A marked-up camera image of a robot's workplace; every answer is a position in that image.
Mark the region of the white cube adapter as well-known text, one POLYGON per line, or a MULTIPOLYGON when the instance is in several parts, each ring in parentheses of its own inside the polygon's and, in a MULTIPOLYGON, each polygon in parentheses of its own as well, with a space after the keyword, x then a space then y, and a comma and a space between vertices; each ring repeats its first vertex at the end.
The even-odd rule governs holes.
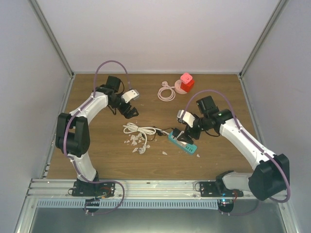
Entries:
POLYGON ((176 140, 180 134, 181 134, 181 131, 178 128, 174 128, 172 131, 172 138, 176 140))

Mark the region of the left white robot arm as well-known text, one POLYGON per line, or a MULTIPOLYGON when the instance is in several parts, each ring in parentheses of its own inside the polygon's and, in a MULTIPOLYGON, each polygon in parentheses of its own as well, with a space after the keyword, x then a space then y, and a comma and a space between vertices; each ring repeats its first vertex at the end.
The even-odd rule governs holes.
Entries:
POLYGON ((94 87, 88 99, 70 113, 61 113, 57 119, 55 146, 70 160, 77 179, 84 183, 83 190, 89 196, 100 191, 98 172, 93 167, 88 149, 90 146, 89 124, 104 108, 118 110, 126 119, 138 116, 130 101, 139 97, 139 92, 130 88, 119 92, 122 81, 109 76, 106 83, 94 87))

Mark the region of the black charger with thin cable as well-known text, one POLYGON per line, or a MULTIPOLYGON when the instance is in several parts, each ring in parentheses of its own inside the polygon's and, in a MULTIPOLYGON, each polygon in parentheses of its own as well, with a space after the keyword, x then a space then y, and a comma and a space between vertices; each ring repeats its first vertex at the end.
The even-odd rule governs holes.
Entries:
POLYGON ((152 138, 152 139, 148 139, 147 141, 153 141, 153 140, 155 140, 155 138, 156 138, 157 135, 158 135, 158 136, 169 135, 170 133, 169 133, 167 130, 171 130, 171 131, 172 131, 173 128, 170 127, 170 128, 166 128, 166 129, 164 129, 164 130, 156 130, 156 131, 155 131, 155 134, 154 134, 154 136, 153 136, 153 138, 152 138))

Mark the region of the red cube socket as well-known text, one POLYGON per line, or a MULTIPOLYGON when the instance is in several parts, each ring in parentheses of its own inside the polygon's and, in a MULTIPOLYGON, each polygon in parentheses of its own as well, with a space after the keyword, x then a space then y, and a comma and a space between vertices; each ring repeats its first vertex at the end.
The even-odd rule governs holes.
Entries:
POLYGON ((180 88, 185 92, 190 92, 194 86, 195 81, 191 80, 188 83, 181 82, 180 88))

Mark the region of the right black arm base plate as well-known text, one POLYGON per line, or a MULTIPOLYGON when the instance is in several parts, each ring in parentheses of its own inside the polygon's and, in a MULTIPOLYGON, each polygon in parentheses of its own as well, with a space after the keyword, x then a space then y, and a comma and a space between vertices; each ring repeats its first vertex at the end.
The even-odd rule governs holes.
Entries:
POLYGON ((223 183, 217 181, 197 182, 194 189, 200 192, 201 197, 235 198, 244 196, 242 191, 227 189, 223 183))

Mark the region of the teal power strip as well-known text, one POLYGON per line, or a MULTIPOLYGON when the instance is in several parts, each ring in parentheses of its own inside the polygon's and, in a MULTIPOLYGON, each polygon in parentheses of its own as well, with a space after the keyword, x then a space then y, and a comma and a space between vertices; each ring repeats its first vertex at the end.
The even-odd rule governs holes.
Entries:
POLYGON ((178 141, 176 137, 173 136, 173 132, 169 133, 168 140, 189 154, 194 154, 197 150, 197 146, 195 144, 178 141))

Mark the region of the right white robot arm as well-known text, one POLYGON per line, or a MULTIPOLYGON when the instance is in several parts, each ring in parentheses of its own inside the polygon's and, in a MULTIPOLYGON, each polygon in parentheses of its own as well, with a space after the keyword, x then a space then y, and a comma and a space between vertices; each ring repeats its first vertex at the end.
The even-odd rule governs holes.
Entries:
POLYGON ((185 125, 183 131, 174 130, 177 142, 192 145, 202 132, 214 130, 217 135, 226 138, 248 161, 253 172, 238 173, 227 171, 216 177, 215 191, 225 197, 232 190, 251 192, 263 201, 286 191, 283 202, 290 198, 290 165, 284 154, 275 154, 253 137, 238 121, 229 109, 219 110, 212 96, 198 100, 201 117, 186 110, 177 113, 178 122, 185 125))

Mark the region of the pink round power socket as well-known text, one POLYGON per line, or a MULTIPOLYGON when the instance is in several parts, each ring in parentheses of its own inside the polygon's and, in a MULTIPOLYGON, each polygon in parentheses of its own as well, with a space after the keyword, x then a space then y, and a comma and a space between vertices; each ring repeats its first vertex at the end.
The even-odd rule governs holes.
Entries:
POLYGON ((174 90, 176 93, 180 94, 180 95, 185 95, 187 94, 186 91, 184 91, 182 88, 181 88, 181 84, 182 82, 180 80, 177 80, 175 83, 174 83, 174 90))

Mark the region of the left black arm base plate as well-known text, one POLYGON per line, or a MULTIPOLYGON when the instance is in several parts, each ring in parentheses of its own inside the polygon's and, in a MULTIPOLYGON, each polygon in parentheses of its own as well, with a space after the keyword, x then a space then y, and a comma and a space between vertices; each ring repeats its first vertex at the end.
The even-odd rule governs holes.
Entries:
POLYGON ((77 180, 73 184, 73 188, 68 190, 68 194, 74 197, 112 197, 114 196, 115 183, 87 183, 77 180))

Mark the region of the pink square plug adapter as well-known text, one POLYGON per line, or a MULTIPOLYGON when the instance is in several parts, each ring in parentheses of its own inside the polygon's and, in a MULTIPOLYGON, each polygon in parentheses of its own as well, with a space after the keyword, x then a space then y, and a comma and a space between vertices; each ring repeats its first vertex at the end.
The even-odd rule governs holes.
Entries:
POLYGON ((192 76, 189 73, 184 73, 181 75, 180 80, 183 84, 188 84, 192 81, 192 76))

